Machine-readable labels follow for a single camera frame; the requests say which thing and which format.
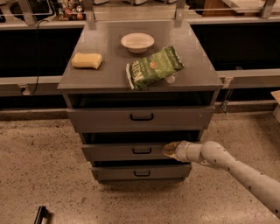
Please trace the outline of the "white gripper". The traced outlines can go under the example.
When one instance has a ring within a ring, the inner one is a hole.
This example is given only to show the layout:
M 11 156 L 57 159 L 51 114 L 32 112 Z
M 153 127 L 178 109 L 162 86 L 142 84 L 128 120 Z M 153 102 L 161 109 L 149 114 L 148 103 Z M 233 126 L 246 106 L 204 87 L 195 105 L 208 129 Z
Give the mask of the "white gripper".
M 201 162 L 201 147 L 200 143 L 191 143 L 187 141 L 177 141 L 168 143 L 163 147 L 163 154 L 168 158 L 173 158 L 181 162 Z

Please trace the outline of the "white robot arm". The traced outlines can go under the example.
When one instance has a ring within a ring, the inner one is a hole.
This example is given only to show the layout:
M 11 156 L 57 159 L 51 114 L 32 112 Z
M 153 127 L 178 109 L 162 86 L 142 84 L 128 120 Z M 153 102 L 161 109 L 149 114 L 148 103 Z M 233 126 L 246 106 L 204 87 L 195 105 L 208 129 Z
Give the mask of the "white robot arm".
M 199 165 L 225 170 L 277 218 L 280 218 L 280 183 L 239 161 L 219 143 L 178 141 L 165 145 L 162 152 L 168 158 L 179 162 L 195 162 Z

